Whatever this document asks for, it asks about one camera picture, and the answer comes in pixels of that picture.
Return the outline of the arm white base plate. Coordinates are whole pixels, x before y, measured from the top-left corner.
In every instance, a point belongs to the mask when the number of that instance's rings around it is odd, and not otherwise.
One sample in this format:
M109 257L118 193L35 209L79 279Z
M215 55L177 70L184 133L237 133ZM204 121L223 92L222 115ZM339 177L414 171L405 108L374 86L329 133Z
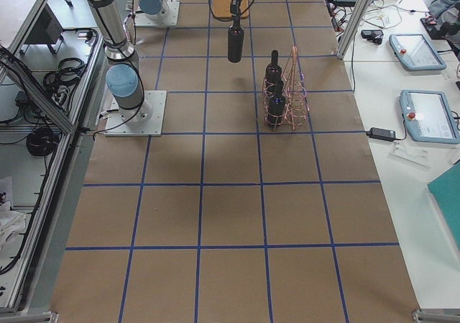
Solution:
M135 23L138 27L176 27L179 8L179 0L154 1L152 6L139 6Z
M162 135L167 100L166 91L145 91L144 103L139 111L120 109L112 98L111 108L116 112L107 117L104 135L107 137L144 137Z

